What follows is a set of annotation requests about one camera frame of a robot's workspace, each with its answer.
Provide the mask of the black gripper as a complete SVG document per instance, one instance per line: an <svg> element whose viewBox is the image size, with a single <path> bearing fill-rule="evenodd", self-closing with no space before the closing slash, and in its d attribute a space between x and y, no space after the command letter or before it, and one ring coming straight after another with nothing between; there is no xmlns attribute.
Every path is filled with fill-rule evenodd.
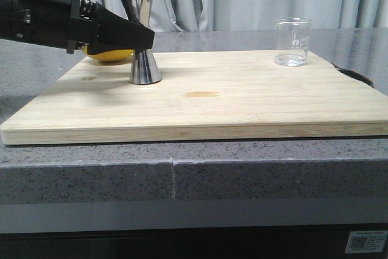
<svg viewBox="0 0 388 259"><path fill-rule="evenodd" d="M81 0L15 0L15 40L66 49L73 53L85 39L76 36L81 23ZM99 3L90 11L93 24L88 53L151 49L154 31L138 21L124 19Z"/></svg>

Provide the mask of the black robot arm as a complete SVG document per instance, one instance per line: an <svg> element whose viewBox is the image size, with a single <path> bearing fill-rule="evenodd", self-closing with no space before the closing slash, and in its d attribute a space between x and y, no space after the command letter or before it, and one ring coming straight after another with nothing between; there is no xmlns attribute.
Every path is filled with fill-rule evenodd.
<svg viewBox="0 0 388 259"><path fill-rule="evenodd" d="M88 54L151 49L154 31L91 0L1 0L1 38Z"/></svg>

